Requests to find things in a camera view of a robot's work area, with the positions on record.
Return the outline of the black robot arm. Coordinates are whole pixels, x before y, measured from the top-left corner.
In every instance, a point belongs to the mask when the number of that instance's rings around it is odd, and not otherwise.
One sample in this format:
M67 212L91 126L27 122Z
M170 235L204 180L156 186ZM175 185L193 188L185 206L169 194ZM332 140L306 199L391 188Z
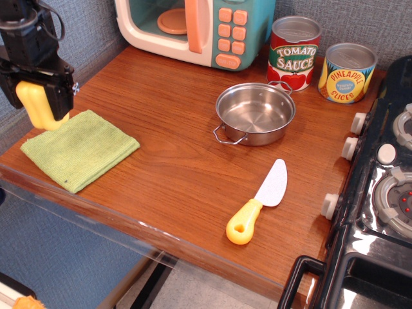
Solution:
M42 86L51 119L60 121L73 109L79 85L74 68L58 56L65 36L60 15L43 1L1 1L1 89L16 109L18 83Z

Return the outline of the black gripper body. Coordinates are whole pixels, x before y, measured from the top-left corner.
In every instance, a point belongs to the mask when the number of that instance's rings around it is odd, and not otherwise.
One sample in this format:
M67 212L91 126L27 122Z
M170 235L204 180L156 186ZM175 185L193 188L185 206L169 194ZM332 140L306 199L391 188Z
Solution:
M38 73L63 75L68 88L75 95L79 85L73 82L73 68L58 55L59 41L64 38L55 32L51 12L27 12L1 17L1 73Z

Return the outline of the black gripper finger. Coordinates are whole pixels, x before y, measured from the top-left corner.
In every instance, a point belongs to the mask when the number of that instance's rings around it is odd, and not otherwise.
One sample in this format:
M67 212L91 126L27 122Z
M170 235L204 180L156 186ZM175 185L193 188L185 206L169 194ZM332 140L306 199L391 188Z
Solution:
M73 109L72 87L47 84L44 90L54 120L62 120Z
M9 103L15 109L21 109L23 107L23 103L19 100L16 92L18 83L20 83L19 79L10 75L1 74L1 89L3 90L3 93L5 94Z

